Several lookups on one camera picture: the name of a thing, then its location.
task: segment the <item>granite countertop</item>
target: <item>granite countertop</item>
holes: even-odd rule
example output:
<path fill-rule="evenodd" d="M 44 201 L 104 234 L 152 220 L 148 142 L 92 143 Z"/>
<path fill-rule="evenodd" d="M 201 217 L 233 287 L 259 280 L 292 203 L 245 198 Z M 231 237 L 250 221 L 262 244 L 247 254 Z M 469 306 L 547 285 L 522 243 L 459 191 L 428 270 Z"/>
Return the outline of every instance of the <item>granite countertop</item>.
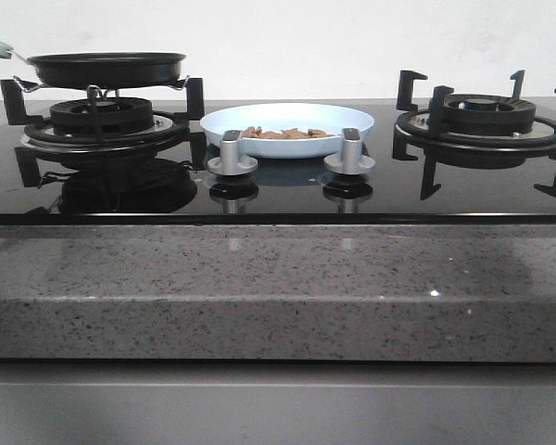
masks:
<path fill-rule="evenodd" d="M 556 362 L 556 224 L 0 227 L 0 358 Z"/>

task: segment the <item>black frying pan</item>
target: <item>black frying pan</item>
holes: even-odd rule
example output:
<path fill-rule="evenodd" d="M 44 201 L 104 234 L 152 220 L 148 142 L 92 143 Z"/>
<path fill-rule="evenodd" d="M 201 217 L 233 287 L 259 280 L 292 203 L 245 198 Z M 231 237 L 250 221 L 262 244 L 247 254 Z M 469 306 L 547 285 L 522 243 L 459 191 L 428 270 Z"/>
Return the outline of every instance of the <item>black frying pan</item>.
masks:
<path fill-rule="evenodd" d="M 183 54 L 176 53 L 79 53 L 24 58 L 14 48 L 0 42 L 0 58 L 15 54 L 35 67 L 37 76 L 57 88 L 102 89 L 165 85 L 180 75 Z"/>

